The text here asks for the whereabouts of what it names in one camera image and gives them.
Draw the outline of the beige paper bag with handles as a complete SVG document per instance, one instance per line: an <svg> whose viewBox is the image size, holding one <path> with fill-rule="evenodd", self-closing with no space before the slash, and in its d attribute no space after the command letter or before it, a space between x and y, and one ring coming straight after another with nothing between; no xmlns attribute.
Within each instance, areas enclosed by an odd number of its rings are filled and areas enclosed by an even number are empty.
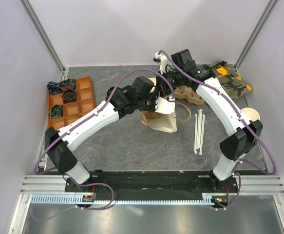
<svg viewBox="0 0 284 234"><path fill-rule="evenodd" d="M153 130L162 131L166 133L174 133L177 131L177 121L185 123L191 118L191 110L184 104L174 101L183 106L189 113L189 117L186 120L182 120L176 116L176 112L171 114L161 114L156 112L140 111L141 122L149 126Z"/></svg>

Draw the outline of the brown cardboard cup carrier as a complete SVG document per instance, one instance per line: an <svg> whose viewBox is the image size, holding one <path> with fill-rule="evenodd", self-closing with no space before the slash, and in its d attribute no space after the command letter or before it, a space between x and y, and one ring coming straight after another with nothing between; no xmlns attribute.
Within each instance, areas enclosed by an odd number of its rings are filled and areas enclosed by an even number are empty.
<svg viewBox="0 0 284 234"><path fill-rule="evenodd" d="M175 89L175 97L177 99L185 99L189 103L195 104L195 105L203 105L205 101L196 93L194 92L190 87L187 86L180 86Z"/></svg>

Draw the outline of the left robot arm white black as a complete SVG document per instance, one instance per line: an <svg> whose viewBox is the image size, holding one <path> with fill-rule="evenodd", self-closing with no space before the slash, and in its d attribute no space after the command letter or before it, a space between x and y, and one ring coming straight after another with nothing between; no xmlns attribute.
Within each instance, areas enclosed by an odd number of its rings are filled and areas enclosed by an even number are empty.
<svg viewBox="0 0 284 234"><path fill-rule="evenodd" d="M110 88L106 99L83 117L59 130L47 129L44 153L60 174L68 175L76 184L84 184L91 174L74 156L74 150L100 129L136 110L157 111L162 87L159 77L139 76L131 85Z"/></svg>

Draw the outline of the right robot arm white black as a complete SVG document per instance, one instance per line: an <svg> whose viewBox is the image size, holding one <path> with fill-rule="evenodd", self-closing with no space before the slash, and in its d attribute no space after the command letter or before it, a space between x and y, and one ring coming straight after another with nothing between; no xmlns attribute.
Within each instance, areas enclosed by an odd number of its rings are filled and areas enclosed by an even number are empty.
<svg viewBox="0 0 284 234"><path fill-rule="evenodd" d="M224 186L232 177L237 162L256 145L262 123L244 114L222 88L211 67L196 65L188 49L170 57L161 50L155 53L154 61L160 64L161 74L174 89L180 86L191 88L223 124L228 137L219 145L222 154L209 176L214 189Z"/></svg>

